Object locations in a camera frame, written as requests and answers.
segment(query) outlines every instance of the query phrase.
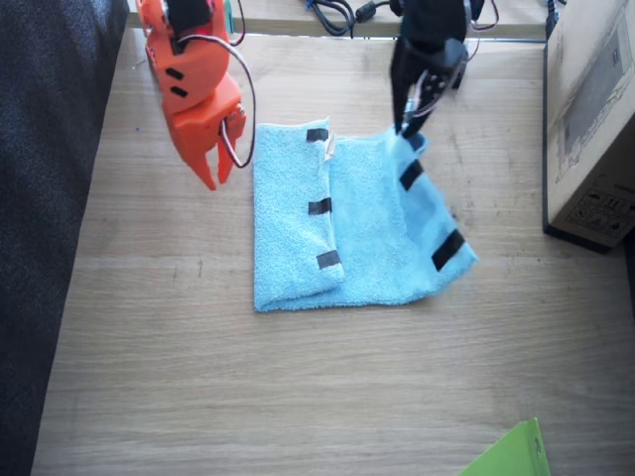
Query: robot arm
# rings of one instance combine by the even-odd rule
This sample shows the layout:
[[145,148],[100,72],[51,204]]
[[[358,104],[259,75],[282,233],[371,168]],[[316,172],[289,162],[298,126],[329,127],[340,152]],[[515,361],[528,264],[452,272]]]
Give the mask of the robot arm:
[[[470,20],[480,16],[484,0],[391,0],[403,16],[390,67],[393,116],[404,137],[424,125],[445,91],[453,85],[467,53],[463,42]],[[411,87],[414,104],[408,108]]]

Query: green paper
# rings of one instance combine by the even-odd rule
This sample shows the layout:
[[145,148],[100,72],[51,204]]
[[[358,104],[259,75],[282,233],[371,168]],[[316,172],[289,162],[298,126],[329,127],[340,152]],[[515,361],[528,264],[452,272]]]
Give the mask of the green paper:
[[460,476],[551,476],[538,419],[518,423]]

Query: gray fabric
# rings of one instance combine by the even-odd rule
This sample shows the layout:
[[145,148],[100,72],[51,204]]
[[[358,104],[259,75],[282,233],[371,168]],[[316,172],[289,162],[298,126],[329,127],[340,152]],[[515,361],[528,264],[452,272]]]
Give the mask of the gray fabric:
[[126,0],[2,2],[0,474],[30,474]]

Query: tape marker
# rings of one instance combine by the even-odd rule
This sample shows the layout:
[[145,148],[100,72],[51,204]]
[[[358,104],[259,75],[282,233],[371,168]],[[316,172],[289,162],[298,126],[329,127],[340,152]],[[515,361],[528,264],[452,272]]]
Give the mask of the tape marker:
[[458,230],[454,230],[449,234],[444,243],[439,246],[433,255],[433,263],[435,263],[437,271],[440,271],[445,264],[451,260],[456,253],[458,253],[458,250],[460,250],[460,247],[463,246],[463,243],[465,243],[465,239]]

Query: blue towel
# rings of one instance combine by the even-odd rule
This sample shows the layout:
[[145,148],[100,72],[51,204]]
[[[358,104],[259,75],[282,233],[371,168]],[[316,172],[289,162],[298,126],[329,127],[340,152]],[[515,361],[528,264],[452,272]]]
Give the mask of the blue towel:
[[478,261],[423,173],[423,135],[333,137],[324,120],[262,124],[256,144],[256,310],[403,304]]

